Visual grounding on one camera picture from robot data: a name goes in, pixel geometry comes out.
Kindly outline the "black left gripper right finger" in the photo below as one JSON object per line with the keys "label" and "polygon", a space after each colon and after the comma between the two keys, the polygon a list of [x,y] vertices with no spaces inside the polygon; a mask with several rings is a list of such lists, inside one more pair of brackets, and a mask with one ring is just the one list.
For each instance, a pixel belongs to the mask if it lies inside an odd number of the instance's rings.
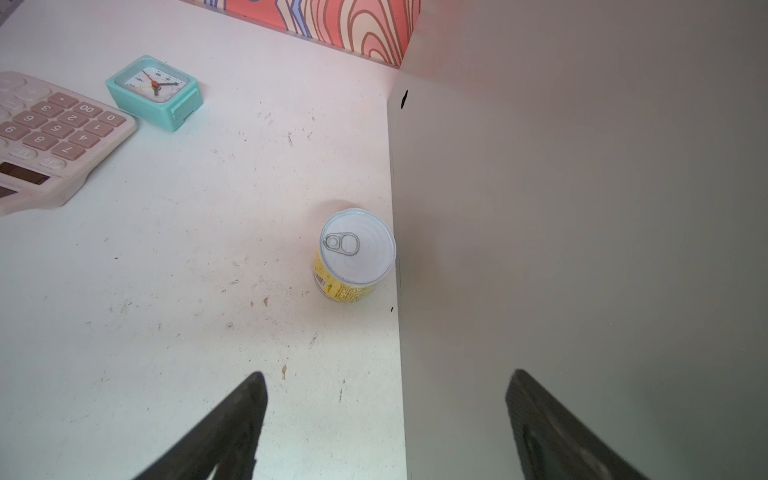
{"label": "black left gripper right finger", "polygon": [[643,479],[528,372],[517,369],[505,395],[526,479]]}

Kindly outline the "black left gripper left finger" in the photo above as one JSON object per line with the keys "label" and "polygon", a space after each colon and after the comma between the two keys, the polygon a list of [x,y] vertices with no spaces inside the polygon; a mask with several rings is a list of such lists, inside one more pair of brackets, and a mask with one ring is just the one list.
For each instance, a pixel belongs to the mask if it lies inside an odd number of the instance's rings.
{"label": "black left gripper left finger", "polygon": [[140,479],[251,479],[268,406],[262,373],[240,383]]}

